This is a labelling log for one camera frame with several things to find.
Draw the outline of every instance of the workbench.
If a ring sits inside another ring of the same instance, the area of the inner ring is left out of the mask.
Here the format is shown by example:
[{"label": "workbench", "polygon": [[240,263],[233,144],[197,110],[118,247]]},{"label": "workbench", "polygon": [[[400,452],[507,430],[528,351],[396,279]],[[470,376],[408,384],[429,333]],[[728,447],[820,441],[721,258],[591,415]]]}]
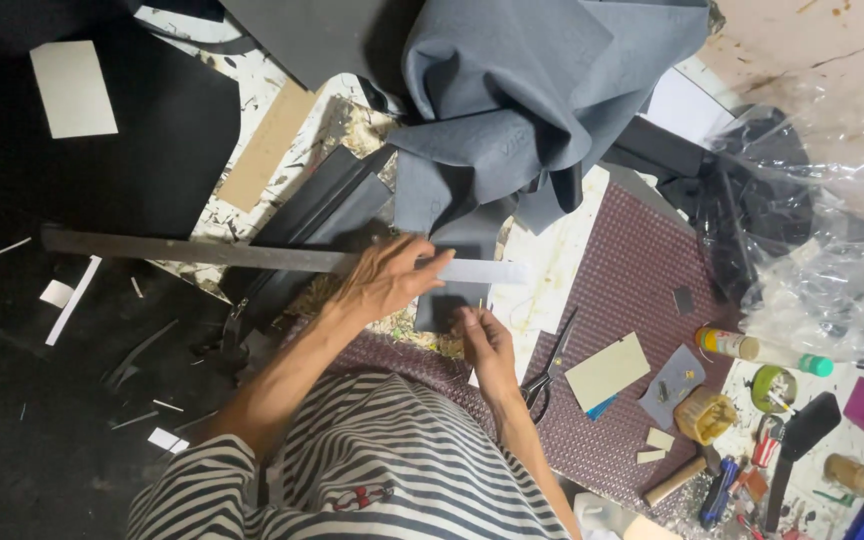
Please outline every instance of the workbench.
[{"label": "workbench", "polygon": [[[201,42],[222,42],[239,35],[238,30],[228,23],[213,23],[146,6],[139,9],[137,17],[169,32]],[[197,56],[210,67],[237,80],[241,98],[242,130],[240,138],[235,151],[224,168],[222,178],[217,178],[216,190],[209,198],[205,208],[202,209],[190,240],[248,243],[268,221],[276,208],[295,191],[298,183],[327,154],[323,151],[324,146],[328,144],[323,138],[323,132],[329,127],[329,114],[334,109],[334,101],[336,99],[347,100],[359,108],[367,108],[368,103],[365,95],[355,76],[342,74],[332,78],[318,92],[317,103],[312,108],[303,128],[299,130],[291,149],[282,160],[282,165],[272,175],[260,201],[251,211],[245,212],[218,199],[215,193],[221,187],[222,181],[234,168],[243,148],[251,139],[270,104],[282,89],[287,75],[268,55],[260,50],[249,52],[246,55],[236,55],[234,58],[226,58],[221,55],[210,55],[184,43],[174,42],[173,44],[186,53]],[[706,70],[697,63],[701,65],[701,62],[695,58],[690,58],[679,68],[679,71],[685,73],[686,76],[702,74],[701,77],[697,77],[696,83],[700,86],[714,88],[716,92],[721,94],[720,88],[715,87],[720,84],[720,81],[714,77],[710,78],[710,74],[706,74]],[[345,141],[346,146],[351,146],[350,149],[353,153],[357,152],[359,158],[363,157],[364,154],[378,148],[381,140],[375,136],[375,133],[380,131],[377,128],[388,128],[390,121],[388,117],[381,114],[349,115],[343,119],[347,128],[346,131],[351,137]],[[591,230],[594,227],[595,215],[605,195],[609,175],[608,173],[603,174],[601,170],[596,170],[594,175],[589,176],[594,176],[594,178],[589,180],[587,189],[584,191],[585,199],[589,204],[585,207],[580,227]],[[577,264],[582,258],[585,243],[562,242],[558,247],[560,248],[559,251],[564,252],[567,259],[574,260]],[[198,288],[226,300],[217,286],[225,272],[224,267],[172,261],[154,261],[153,263],[176,276],[182,277]],[[555,319],[553,331],[555,324],[558,324],[559,313],[562,309],[558,305],[562,307],[565,305],[565,296],[568,296],[571,286],[569,279],[566,279],[565,282],[567,286],[564,290],[560,287],[547,291],[549,298],[555,298],[555,300],[550,301],[551,307],[549,308],[552,313],[551,317]],[[399,338],[398,335],[393,335],[395,329],[389,325],[385,327],[374,326],[373,330],[379,333],[384,332],[387,334],[387,339]],[[525,330],[529,330],[535,334],[535,338],[538,338],[539,331],[534,327],[523,328],[523,332]],[[527,367],[528,359],[531,358],[534,347],[535,342],[532,342],[531,348],[526,347],[526,350],[518,351],[520,355],[525,356],[524,367]],[[436,346],[430,343],[428,348],[435,349]],[[524,367],[520,367],[518,370],[520,377],[524,375]],[[750,456],[752,453],[755,431],[762,413],[756,411],[752,406],[749,389],[745,386],[759,367],[759,364],[737,361],[728,372],[723,392],[733,399],[739,413],[739,419],[736,425],[731,427],[715,444],[723,456]],[[817,395],[821,391],[831,391],[836,394],[840,408],[844,408],[856,380],[858,377],[864,377],[864,371],[860,371],[852,365],[840,364],[827,378],[818,378],[810,374],[797,374],[797,376],[799,396],[809,397]],[[825,458],[833,452],[852,456],[864,462],[864,432],[848,419],[843,419],[831,435],[825,437],[817,448],[810,451],[804,459],[798,461],[785,496],[786,505],[790,506],[791,511],[782,519],[779,526],[780,533],[788,531],[796,521],[798,521],[798,528],[801,531],[808,533],[816,540],[841,538],[846,532],[858,513],[861,500],[858,500],[852,507],[845,507],[812,493],[813,490],[819,490],[833,495],[841,494],[841,491],[837,491],[822,479]],[[720,526],[715,535],[722,537],[723,530],[724,526]]]}]

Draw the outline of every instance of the tool handle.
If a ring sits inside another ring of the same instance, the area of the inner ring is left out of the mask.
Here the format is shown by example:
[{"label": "tool handle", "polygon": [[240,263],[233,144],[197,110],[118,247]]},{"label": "tool handle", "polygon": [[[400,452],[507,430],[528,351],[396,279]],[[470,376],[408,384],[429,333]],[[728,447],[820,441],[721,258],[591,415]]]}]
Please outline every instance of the tool handle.
[{"label": "tool handle", "polygon": [[671,476],[667,477],[661,484],[650,489],[643,499],[650,508],[661,503],[663,499],[675,493],[677,489],[682,487],[688,481],[694,479],[696,475],[706,470],[706,459],[703,456],[696,457],[691,460],[681,469]]}]

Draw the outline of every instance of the table surface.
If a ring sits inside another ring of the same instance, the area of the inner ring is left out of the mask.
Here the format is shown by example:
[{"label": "table surface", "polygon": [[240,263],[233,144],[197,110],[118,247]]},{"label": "table surface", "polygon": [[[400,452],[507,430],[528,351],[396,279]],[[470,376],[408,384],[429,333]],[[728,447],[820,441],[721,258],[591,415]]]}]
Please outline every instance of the table surface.
[{"label": "table surface", "polygon": [[[136,16],[167,31],[201,42],[222,42],[239,36],[239,31],[228,23],[214,23],[147,6],[141,7]],[[197,56],[212,68],[239,82],[242,131],[235,150],[224,168],[222,178],[217,178],[217,191],[221,182],[234,167],[236,160],[257,129],[262,117],[265,116],[270,104],[279,94],[286,80],[286,74],[262,51],[236,55],[229,58],[232,61],[228,61],[225,56],[210,55],[190,45],[173,41],[170,43],[190,55]],[[721,85],[721,81],[711,74],[707,74],[706,70],[701,67],[701,62],[696,58],[690,58],[677,68],[678,71],[692,78],[693,82],[700,88],[707,91],[720,91],[718,86]],[[299,130],[292,148],[283,158],[282,165],[270,178],[270,184],[263,191],[255,208],[249,212],[242,211],[219,200],[213,192],[205,208],[202,209],[190,240],[225,243],[250,242],[271,215],[275,213],[276,208],[305,178],[304,173],[316,166],[318,161],[324,157],[317,155],[317,152],[321,150],[324,143],[320,134],[322,129],[325,129],[324,123],[329,121],[330,99],[343,98],[363,107],[368,106],[362,88],[353,75],[337,75],[325,85],[320,94],[309,118],[303,128]],[[723,103],[722,105],[731,108],[735,103]],[[362,117],[354,118],[351,121],[353,123],[371,123],[374,119]],[[286,167],[294,164],[302,164],[302,166]],[[589,229],[593,227],[594,216],[604,193],[604,187],[601,185],[602,173],[597,171],[595,174],[600,175],[599,179],[594,182],[594,187],[585,193],[586,198],[590,198],[593,204],[582,220],[582,226],[587,226]],[[574,258],[576,250],[584,250],[585,248],[584,244],[578,244],[573,242],[568,246],[563,245],[562,250],[566,252],[567,257],[571,254]],[[582,251],[578,251],[577,256],[581,259]],[[225,271],[224,267],[170,261],[153,261],[152,263],[225,300],[216,286]],[[558,296],[559,292],[561,291],[553,291],[550,294]],[[554,312],[555,309],[556,307],[553,305],[551,310]],[[735,362],[729,372],[724,393],[733,399],[739,411],[739,419],[736,425],[731,427],[715,443],[715,447],[723,456],[750,456],[752,454],[755,430],[759,425],[762,413],[753,407],[749,390],[745,385],[746,382],[752,380],[753,375],[760,367],[760,364],[739,360]],[[838,398],[840,409],[844,409],[856,381],[859,377],[864,377],[864,371],[851,364],[838,364],[832,375],[826,378],[799,373],[796,373],[796,376],[799,396],[812,397],[820,392],[830,391]],[[864,432],[848,419],[843,418],[842,423],[829,436],[826,436],[816,448],[813,448],[809,454],[798,461],[785,496],[785,503],[791,508],[791,511],[788,516],[782,519],[779,526],[780,532],[792,528],[798,517],[799,530],[816,540],[837,539],[845,534],[858,513],[861,500],[858,500],[851,508],[846,508],[812,493],[812,490],[823,491],[833,496],[839,496],[843,493],[822,478],[823,464],[826,457],[832,453],[852,456],[864,462]],[[769,471],[768,476],[770,478],[774,467],[775,464]],[[813,511],[815,512],[815,519],[807,520],[808,517],[811,517],[810,512]]]}]

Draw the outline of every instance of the clear plastic sheet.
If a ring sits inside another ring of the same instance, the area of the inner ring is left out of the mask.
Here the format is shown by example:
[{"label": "clear plastic sheet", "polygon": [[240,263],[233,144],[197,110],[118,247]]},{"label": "clear plastic sheet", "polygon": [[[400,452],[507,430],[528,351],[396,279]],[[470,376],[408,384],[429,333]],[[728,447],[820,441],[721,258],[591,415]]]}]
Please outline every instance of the clear plastic sheet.
[{"label": "clear plastic sheet", "polygon": [[700,240],[746,334],[864,362],[864,113],[801,95],[799,113],[755,105],[710,141]]}]

